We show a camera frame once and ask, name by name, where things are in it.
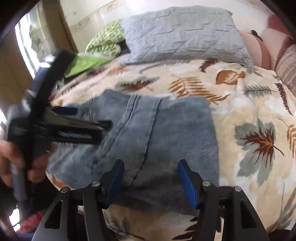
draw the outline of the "comforter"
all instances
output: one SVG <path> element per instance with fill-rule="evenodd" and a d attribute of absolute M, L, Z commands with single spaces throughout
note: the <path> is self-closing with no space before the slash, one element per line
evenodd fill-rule
<path fill-rule="evenodd" d="M 291 228 L 296 208 L 296 98 L 274 71 L 216 60 L 168 61 L 107 69 L 53 105 L 82 104 L 105 89 L 172 99 L 202 96 L 210 106 L 219 146 L 219 185 L 239 185 L 267 232 Z M 68 185 L 49 175 L 57 187 Z M 198 218 L 174 212 L 142 213 L 112 205 L 109 228 L 141 240 L 190 239 Z"/>

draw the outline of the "pillow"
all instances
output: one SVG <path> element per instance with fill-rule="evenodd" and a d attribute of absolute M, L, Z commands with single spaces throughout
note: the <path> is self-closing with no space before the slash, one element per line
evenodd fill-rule
<path fill-rule="evenodd" d="M 275 29 L 277 31 L 280 31 L 282 33 L 285 33 L 286 35 L 289 35 L 291 38 L 293 38 L 292 34 L 288 31 L 288 29 L 283 24 L 283 22 L 275 14 L 272 14 L 272 15 L 269 16 L 269 18 L 268 18 L 268 27 L 272 28 L 272 29 Z"/>
<path fill-rule="evenodd" d="M 253 34 L 240 31 L 254 65 L 270 70 L 270 55 L 265 44 Z"/>
<path fill-rule="evenodd" d="M 291 45 L 287 49 L 276 67 L 276 73 L 296 96 L 296 45 Z"/>
<path fill-rule="evenodd" d="M 263 31 L 261 38 L 265 43 L 271 59 L 271 69 L 275 70 L 281 57 L 286 52 L 287 48 L 293 44 L 287 34 L 277 31 L 272 28 L 267 28 Z"/>
<path fill-rule="evenodd" d="M 252 68 L 253 60 L 231 15 L 222 8 L 191 6 L 124 19 L 121 26 L 131 51 L 124 64 L 217 59 Z"/>

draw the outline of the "green fabric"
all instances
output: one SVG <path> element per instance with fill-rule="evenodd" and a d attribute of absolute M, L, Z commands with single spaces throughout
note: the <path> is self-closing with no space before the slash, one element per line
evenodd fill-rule
<path fill-rule="evenodd" d="M 87 69 L 92 69 L 108 63 L 109 60 L 97 56 L 76 56 L 71 66 L 65 73 L 66 78 L 79 74 Z"/>
<path fill-rule="evenodd" d="M 116 20 L 108 23 L 102 32 L 93 37 L 85 52 L 100 54 L 107 58 L 115 58 L 119 55 L 121 47 L 117 43 L 124 40 L 124 31 L 120 22 L 121 20 Z"/>

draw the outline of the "striped pillow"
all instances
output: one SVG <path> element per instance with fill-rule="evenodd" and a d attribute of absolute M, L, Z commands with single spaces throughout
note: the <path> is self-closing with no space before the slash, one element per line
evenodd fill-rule
<path fill-rule="evenodd" d="M 291 45 L 280 59 L 276 73 L 283 83 L 296 96 L 296 45 Z"/>

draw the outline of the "finger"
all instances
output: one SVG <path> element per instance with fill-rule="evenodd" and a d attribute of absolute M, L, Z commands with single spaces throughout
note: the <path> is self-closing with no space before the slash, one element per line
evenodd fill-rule
<path fill-rule="evenodd" d="M 46 167 L 47 167 L 47 162 L 48 162 L 48 154 L 43 154 L 40 157 L 37 157 L 36 159 L 34 159 L 33 164 L 32 164 L 32 168 L 33 169 L 40 169 L 45 171 Z"/>
<path fill-rule="evenodd" d="M 12 187 L 12 177 L 11 174 L 5 174 L 5 175 L 0 175 L 2 181 L 4 182 L 4 184 L 8 187 Z"/>
<path fill-rule="evenodd" d="M 42 182 L 45 178 L 44 170 L 29 170 L 28 179 L 34 183 Z"/>
<path fill-rule="evenodd" d="M 11 142 L 0 141 L 0 156 L 9 159 L 12 164 L 19 168 L 25 167 L 25 161 L 20 149 Z"/>
<path fill-rule="evenodd" d="M 0 157 L 0 175 L 6 175 L 10 173 L 9 160 Z"/>

